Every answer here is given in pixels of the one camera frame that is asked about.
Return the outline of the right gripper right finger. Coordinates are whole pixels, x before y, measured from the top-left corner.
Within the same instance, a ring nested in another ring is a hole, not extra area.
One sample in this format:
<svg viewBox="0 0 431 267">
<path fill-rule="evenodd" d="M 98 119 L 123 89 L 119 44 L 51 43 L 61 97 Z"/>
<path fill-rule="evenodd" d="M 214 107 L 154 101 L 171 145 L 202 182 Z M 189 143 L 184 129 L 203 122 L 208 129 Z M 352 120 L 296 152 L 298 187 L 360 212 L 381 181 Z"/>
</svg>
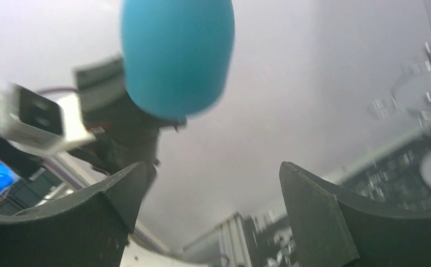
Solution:
<svg viewBox="0 0 431 267">
<path fill-rule="evenodd" d="M 431 266 L 431 214 L 361 196 L 292 162 L 279 178 L 301 266 Z"/>
</svg>

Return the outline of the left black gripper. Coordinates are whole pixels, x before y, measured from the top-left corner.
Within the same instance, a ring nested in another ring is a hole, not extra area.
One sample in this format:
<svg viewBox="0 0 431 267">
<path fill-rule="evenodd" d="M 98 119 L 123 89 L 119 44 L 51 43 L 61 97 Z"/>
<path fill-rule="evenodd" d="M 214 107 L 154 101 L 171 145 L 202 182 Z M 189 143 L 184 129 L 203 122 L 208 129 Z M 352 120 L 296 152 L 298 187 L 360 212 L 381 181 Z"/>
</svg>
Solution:
<svg viewBox="0 0 431 267">
<path fill-rule="evenodd" d="M 74 74 L 83 124 L 96 140 L 68 153 L 108 175 L 143 162 L 150 188 L 160 164 L 157 146 L 161 129 L 178 130 L 187 120 L 158 118 L 140 109 L 126 91 L 122 57 L 78 67 Z"/>
</svg>

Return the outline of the teal wine glass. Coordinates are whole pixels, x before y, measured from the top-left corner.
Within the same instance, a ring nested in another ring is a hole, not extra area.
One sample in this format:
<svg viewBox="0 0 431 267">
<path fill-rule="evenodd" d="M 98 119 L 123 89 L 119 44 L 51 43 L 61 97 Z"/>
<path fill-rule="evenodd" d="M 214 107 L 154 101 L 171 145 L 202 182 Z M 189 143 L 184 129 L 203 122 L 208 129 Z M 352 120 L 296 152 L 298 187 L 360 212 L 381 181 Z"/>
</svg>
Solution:
<svg viewBox="0 0 431 267">
<path fill-rule="evenodd" d="M 167 119 L 210 108 L 224 91 L 234 38 L 231 1 L 123 1 L 121 46 L 130 98 Z"/>
</svg>

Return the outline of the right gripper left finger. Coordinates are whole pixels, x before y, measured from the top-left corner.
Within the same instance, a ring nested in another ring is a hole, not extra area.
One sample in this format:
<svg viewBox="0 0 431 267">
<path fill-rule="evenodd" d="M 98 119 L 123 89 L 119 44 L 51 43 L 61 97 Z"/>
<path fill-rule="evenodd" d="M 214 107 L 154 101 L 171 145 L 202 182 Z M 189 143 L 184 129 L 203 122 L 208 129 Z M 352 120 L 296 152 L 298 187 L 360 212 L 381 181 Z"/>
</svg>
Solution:
<svg viewBox="0 0 431 267">
<path fill-rule="evenodd" d="M 148 189 L 146 166 L 15 215 L 0 215 L 0 266 L 119 266 Z"/>
</svg>

